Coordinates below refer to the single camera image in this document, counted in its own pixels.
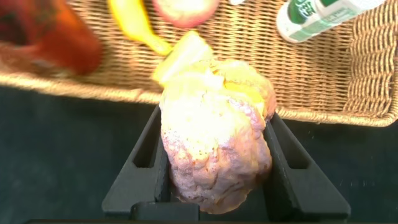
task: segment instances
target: toy food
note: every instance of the toy food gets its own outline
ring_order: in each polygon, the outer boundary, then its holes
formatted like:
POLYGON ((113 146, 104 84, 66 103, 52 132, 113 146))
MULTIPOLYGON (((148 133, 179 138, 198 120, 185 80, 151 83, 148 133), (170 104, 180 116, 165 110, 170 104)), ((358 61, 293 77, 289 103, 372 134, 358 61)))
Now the toy food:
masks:
POLYGON ((165 21, 180 28, 193 28, 208 20, 217 10, 219 0, 152 0, 165 21))
POLYGON ((247 63, 201 61, 183 69, 167 81, 160 108, 181 201, 225 213, 267 177, 272 158, 262 133, 276 108, 275 92, 247 63))

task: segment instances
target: green label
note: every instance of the green label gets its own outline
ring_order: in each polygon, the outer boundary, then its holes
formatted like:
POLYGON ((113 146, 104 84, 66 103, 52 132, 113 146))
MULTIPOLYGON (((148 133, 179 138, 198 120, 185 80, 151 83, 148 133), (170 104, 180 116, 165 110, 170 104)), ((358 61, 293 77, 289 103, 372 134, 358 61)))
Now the green label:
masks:
POLYGON ((311 35, 308 35, 305 32, 303 32, 302 30, 299 30, 299 31, 295 32, 294 34, 290 35, 289 37, 301 42, 301 41, 311 38, 311 35))
POLYGON ((344 21, 352 19, 353 17, 357 16, 354 10, 346 7, 342 7, 337 11, 332 12, 331 14, 327 15, 323 18, 324 22, 331 23, 331 24, 340 24, 344 21))
POLYGON ((293 23, 304 24, 308 17, 317 12, 311 0, 292 0, 289 3, 287 13, 293 23))
POLYGON ((337 2, 337 1, 339 1, 339 0, 320 0, 320 2, 325 7, 328 7, 328 6, 330 6, 331 4, 333 4, 333 3, 337 2))

